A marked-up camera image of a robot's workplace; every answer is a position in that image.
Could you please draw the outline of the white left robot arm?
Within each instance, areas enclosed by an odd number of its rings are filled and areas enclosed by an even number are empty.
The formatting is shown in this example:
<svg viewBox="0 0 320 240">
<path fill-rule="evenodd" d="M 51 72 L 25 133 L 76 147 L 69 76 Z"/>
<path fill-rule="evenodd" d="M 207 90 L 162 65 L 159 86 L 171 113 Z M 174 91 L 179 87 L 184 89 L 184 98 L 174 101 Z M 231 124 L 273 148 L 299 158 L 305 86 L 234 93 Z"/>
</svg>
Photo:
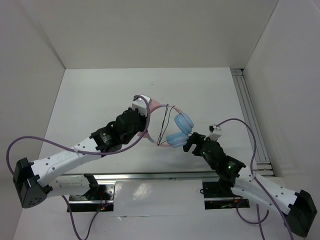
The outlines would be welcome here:
<svg viewBox="0 0 320 240">
<path fill-rule="evenodd" d="M 150 108 L 146 108 L 146 113 L 138 108 L 128 108 L 116 120 L 71 148 L 64 147 L 62 152 L 43 159 L 20 159 L 13 173 L 13 183 L 21 206 L 32 208 L 54 196 L 79 195 L 88 200 L 98 197 L 103 188 L 93 174 L 75 177 L 64 174 L 99 158 L 129 150 L 130 145 L 122 146 L 127 145 L 137 133 L 145 134 L 150 118 Z"/>
</svg>

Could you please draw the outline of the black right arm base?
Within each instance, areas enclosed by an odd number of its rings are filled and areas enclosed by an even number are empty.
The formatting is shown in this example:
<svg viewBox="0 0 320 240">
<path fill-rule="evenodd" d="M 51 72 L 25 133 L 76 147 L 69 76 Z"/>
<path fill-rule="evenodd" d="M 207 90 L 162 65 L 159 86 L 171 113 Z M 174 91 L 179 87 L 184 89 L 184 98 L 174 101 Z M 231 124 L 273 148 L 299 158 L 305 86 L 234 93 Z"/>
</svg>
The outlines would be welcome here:
<svg viewBox="0 0 320 240">
<path fill-rule="evenodd" d="M 202 189 L 199 192 L 204 197 L 205 210 L 236 209 L 238 203 L 240 203 L 239 208 L 250 207 L 248 199 L 235 195 L 230 191 L 223 192 L 219 188 L 217 181 L 203 182 Z"/>
</svg>

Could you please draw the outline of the pink and blue cat headphones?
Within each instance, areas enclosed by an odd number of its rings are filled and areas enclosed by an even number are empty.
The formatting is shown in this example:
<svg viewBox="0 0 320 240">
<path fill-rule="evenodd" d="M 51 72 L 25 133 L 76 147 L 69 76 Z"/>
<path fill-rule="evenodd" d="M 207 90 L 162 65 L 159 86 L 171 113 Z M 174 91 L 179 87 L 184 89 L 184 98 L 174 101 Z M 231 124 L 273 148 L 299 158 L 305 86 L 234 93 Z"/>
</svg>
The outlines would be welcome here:
<svg viewBox="0 0 320 240">
<path fill-rule="evenodd" d="M 179 148 L 187 143 L 194 123 L 181 108 L 172 103 L 160 103 L 151 98 L 150 125 L 138 135 L 162 148 Z"/>
</svg>

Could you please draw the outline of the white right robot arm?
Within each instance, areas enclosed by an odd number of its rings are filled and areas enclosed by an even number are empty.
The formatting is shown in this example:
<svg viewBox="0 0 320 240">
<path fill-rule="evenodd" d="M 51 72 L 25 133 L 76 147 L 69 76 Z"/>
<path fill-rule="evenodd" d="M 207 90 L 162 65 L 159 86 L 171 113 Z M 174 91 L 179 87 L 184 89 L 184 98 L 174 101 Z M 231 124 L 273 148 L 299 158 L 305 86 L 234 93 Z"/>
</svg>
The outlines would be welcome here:
<svg viewBox="0 0 320 240">
<path fill-rule="evenodd" d="M 195 145 L 192 154 L 204 158 L 219 176 L 220 194 L 241 196 L 269 211 L 281 213 L 293 234 L 307 237 L 318 213 L 308 192 L 288 189 L 252 171 L 243 162 L 225 154 L 220 144 L 210 137 L 194 132 L 187 137 L 184 152 L 192 145 Z"/>
</svg>

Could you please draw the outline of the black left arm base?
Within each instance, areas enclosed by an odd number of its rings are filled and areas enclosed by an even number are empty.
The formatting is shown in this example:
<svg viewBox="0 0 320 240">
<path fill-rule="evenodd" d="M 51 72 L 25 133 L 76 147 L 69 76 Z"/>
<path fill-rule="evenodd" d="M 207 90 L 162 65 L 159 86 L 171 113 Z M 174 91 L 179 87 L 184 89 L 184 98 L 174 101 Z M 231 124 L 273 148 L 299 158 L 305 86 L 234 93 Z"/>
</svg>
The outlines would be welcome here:
<svg viewBox="0 0 320 240">
<path fill-rule="evenodd" d="M 70 194 L 68 203 L 73 213 L 113 212 L 116 182 L 98 181 L 93 174 L 83 175 L 88 180 L 89 189 L 84 193 Z"/>
</svg>

